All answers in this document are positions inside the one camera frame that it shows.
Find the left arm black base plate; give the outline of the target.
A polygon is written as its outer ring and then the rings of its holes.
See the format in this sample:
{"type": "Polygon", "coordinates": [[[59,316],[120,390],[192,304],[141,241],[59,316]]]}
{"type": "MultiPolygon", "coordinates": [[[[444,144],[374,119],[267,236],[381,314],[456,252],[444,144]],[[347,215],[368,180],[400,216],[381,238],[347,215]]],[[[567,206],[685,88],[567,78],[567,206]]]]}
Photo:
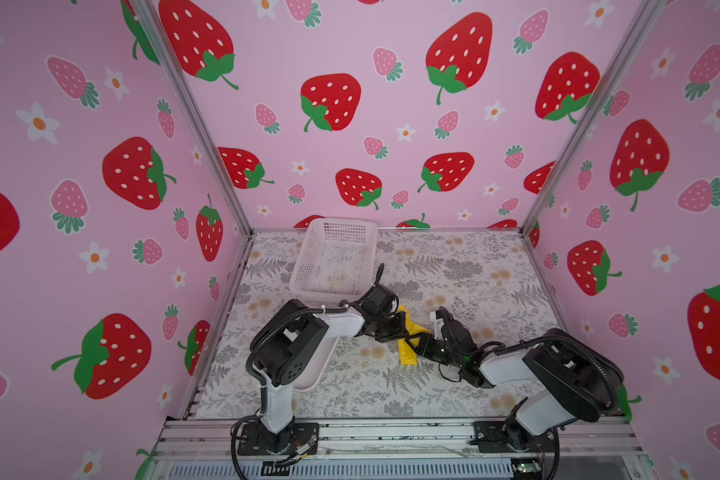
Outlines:
{"type": "Polygon", "coordinates": [[[272,433],[261,422],[247,423],[236,435],[235,452],[243,456],[303,455],[317,452],[320,425],[291,422],[280,433],[272,433]]]}

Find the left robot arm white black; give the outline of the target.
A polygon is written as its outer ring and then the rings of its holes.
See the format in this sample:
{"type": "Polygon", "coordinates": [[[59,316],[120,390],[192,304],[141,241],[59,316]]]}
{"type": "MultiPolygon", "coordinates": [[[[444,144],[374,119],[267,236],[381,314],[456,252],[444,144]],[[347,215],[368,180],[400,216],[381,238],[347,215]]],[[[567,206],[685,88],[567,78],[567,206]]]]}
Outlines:
{"type": "Polygon", "coordinates": [[[399,297],[380,284],[334,307],[286,302],[252,340],[245,364],[261,387],[264,430],[278,435],[293,423],[297,380],[317,384],[340,338],[368,336],[379,343],[404,338],[406,314],[399,307],[399,297]]]}

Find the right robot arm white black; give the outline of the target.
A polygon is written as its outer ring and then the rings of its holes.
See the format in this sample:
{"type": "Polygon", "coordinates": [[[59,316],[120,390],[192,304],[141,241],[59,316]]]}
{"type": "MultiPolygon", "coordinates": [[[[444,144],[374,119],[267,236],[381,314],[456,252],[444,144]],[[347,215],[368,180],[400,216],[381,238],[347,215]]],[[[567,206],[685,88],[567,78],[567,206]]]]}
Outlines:
{"type": "Polygon", "coordinates": [[[431,318],[433,334],[405,339],[418,356],[454,367],[461,380],[479,389],[521,380],[542,385],[513,408],[501,427],[507,445],[517,451],[576,421],[595,423],[620,407],[621,369],[559,328],[512,346],[498,341],[477,346],[447,309],[438,308],[431,318]]]}

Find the white plastic perforated basket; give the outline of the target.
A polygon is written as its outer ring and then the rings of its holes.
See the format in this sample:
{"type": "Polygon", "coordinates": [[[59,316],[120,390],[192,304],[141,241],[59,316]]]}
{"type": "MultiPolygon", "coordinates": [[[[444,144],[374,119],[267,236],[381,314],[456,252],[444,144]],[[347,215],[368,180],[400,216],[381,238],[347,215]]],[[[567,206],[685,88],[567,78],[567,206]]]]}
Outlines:
{"type": "Polygon", "coordinates": [[[298,298],[337,302],[362,296],[375,278],[378,226],[319,218],[310,222],[289,282],[298,298]]]}

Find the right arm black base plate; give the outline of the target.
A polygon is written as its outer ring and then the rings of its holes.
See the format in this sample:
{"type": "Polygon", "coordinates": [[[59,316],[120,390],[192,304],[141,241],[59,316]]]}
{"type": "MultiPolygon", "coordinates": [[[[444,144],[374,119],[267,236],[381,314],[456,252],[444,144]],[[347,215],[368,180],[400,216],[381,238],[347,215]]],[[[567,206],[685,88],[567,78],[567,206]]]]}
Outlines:
{"type": "Polygon", "coordinates": [[[472,427],[473,438],[469,444],[481,453],[554,453],[558,444],[551,431],[533,436],[518,425],[507,426],[502,421],[477,421],[472,427]]]}

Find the yellow paper napkin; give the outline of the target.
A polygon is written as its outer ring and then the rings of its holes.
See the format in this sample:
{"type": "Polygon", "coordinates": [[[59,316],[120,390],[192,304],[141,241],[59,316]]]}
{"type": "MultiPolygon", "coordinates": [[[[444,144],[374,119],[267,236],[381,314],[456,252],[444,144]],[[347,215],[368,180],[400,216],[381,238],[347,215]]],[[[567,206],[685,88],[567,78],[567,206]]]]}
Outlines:
{"type": "Polygon", "coordinates": [[[418,355],[415,348],[419,345],[421,335],[431,334],[431,330],[414,322],[409,310],[404,306],[399,306],[397,312],[402,312],[405,316],[406,331],[406,337],[397,341],[400,364],[402,366],[415,366],[418,364],[418,355]]]}

